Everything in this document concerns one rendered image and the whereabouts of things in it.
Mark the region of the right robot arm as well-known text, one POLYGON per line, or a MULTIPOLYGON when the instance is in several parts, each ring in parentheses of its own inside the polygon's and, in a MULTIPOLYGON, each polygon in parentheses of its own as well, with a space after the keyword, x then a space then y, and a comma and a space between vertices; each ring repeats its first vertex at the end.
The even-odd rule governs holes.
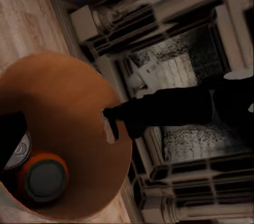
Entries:
POLYGON ((129 78, 142 86, 131 101, 106 108, 106 118, 125 122, 131 138, 140 138, 149 126, 210 125, 214 103, 220 119, 237 129, 242 111, 254 113, 254 69, 241 69, 200 80, 198 86, 159 90, 155 74, 162 68, 153 58, 129 78))

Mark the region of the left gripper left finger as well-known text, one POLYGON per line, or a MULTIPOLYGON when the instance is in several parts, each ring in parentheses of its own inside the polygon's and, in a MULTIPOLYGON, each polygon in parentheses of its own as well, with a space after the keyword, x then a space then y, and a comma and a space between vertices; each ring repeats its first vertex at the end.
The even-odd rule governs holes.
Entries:
POLYGON ((0 117, 0 173, 27 131, 24 113, 18 111, 0 117))

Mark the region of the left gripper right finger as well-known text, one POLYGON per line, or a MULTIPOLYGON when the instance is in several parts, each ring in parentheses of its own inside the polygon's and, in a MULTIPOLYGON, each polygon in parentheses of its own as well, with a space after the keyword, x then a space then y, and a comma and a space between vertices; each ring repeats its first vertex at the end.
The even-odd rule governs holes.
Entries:
POLYGON ((237 129, 254 152, 254 113, 242 111, 237 129))

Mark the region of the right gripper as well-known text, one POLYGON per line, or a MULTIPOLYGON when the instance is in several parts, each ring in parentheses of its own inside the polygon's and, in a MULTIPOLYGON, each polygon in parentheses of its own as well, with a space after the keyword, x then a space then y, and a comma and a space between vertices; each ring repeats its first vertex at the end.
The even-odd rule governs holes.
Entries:
POLYGON ((131 138, 140 138, 149 126, 182 126, 177 115, 176 96, 179 88, 157 89, 152 95, 106 108, 106 118, 125 122, 131 138))

